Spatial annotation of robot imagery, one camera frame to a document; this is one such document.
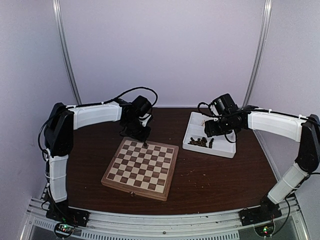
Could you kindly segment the dark chess piece tray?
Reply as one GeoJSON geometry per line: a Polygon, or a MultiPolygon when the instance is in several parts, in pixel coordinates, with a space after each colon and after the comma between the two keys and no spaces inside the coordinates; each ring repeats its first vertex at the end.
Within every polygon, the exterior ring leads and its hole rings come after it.
{"type": "Polygon", "coordinates": [[[213,142],[214,142],[214,138],[211,138],[210,141],[209,141],[209,145],[208,147],[211,149],[213,147],[213,142]]]}

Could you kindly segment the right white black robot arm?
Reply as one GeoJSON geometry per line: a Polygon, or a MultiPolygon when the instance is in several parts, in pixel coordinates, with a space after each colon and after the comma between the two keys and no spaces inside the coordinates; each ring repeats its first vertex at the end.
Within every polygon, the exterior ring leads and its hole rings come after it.
{"type": "Polygon", "coordinates": [[[278,204],[297,189],[320,165],[320,119],[317,115],[295,116],[262,109],[253,105],[238,107],[226,93],[209,105],[210,120],[204,123],[207,137],[237,134],[241,130],[257,130],[286,137],[299,143],[293,165],[261,199],[256,210],[259,220],[276,214],[278,204]]]}

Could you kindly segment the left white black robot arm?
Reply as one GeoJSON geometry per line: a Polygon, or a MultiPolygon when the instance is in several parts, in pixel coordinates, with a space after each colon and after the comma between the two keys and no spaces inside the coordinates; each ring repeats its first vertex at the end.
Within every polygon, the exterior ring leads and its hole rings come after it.
{"type": "Polygon", "coordinates": [[[67,161],[74,146],[74,131],[105,122],[119,122],[124,135],[145,142],[151,132],[148,123],[153,104],[139,95],[127,102],[120,97],[108,101],[83,105],[54,105],[48,120],[43,124],[45,148],[42,156],[46,162],[49,199],[52,213],[61,222],[72,218],[67,195],[67,161]]]}

